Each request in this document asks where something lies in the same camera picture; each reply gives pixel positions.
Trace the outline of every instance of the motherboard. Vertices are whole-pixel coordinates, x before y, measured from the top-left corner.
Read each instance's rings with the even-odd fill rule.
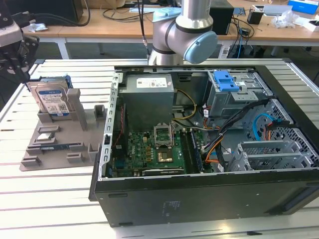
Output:
[[[159,142],[170,142],[169,146]],[[197,130],[130,132],[128,155],[113,161],[113,177],[199,173],[199,149],[204,145]]]

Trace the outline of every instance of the blue box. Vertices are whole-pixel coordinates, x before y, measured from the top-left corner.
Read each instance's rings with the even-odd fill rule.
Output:
[[[318,1],[311,0],[290,0],[288,5],[293,6],[293,11],[315,14],[318,8]]]

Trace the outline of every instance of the green circuit board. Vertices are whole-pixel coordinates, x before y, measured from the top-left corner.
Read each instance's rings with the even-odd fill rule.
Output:
[[[139,176],[147,169],[185,169],[185,161],[181,146],[181,132],[174,131],[171,148],[156,148],[154,132],[130,132],[128,138],[128,157],[116,158],[113,162],[113,177]],[[200,131],[194,132],[197,147],[203,145]],[[169,140],[167,132],[158,131],[157,140]]]

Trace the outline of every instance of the sticker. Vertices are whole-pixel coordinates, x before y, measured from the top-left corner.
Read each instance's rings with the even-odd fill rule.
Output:
[[[164,202],[162,207],[162,216],[169,218],[176,216],[180,208],[180,201]]]
[[[138,78],[136,88],[164,88],[167,87],[166,78]]]
[[[39,91],[38,93],[49,114],[54,116],[67,116],[70,113],[66,103],[61,100],[61,91]]]
[[[235,82],[235,84],[237,86],[245,86],[246,85],[245,82]]]
[[[54,147],[41,147],[42,150],[54,150]]]
[[[208,110],[204,110],[204,117],[206,117],[206,118],[209,117],[209,111]]]
[[[224,167],[221,166],[220,163],[218,164],[217,168],[219,169],[220,172],[222,172],[222,173],[224,172]]]
[[[226,152],[224,152],[224,154],[231,154],[231,149],[230,148],[226,148],[225,150],[226,150]]]

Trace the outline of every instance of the yellow wire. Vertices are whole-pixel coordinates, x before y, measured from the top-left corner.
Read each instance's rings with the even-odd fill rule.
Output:
[[[192,112],[189,116],[185,116],[185,117],[182,117],[182,118],[172,118],[172,120],[185,120],[185,119],[188,119],[188,118],[192,117],[192,116],[196,113],[196,103],[195,103],[195,101],[189,96],[189,94],[187,94],[185,91],[182,91],[182,90],[177,90],[177,91],[180,91],[180,92],[184,93],[184,94],[193,102],[193,105],[194,105],[194,110],[193,110],[193,112]]]

